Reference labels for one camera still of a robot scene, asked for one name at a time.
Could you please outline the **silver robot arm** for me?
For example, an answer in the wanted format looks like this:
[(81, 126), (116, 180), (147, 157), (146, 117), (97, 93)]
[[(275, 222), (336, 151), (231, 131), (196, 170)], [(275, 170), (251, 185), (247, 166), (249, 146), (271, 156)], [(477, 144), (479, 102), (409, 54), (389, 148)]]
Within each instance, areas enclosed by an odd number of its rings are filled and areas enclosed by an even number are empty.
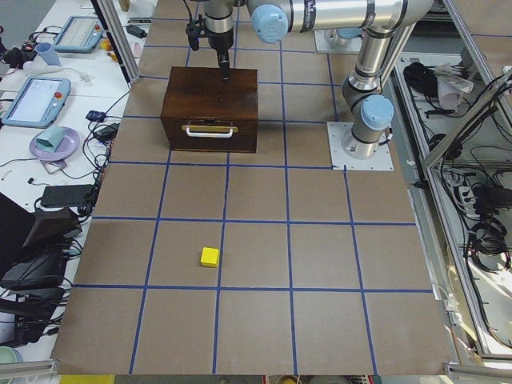
[(431, 8), (430, 1), (205, 1), (205, 33), (216, 50), (218, 63), (229, 67), (235, 7), (246, 7), (254, 32), (267, 44), (289, 32), (362, 29), (362, 45), (354, 69), (342, 85), (342, 95), (354, 116), (342, 148), (352, 158), (371, 158), (394, 108), (378, 94), (384, 71), (392, 68), (401, 47), (394, 43), (398, 30), (412, 27)]

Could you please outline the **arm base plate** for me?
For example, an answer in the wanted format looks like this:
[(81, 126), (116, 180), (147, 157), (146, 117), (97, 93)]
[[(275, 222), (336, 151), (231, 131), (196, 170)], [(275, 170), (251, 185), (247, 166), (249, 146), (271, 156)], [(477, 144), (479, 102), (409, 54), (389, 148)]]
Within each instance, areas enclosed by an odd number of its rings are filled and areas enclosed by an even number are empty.
[(381, 140), (372, 144), (357, 141), (352, 136), (352, 122), (328, 122), (327, 132), (333, 170), (393, 171), (388, 144)]

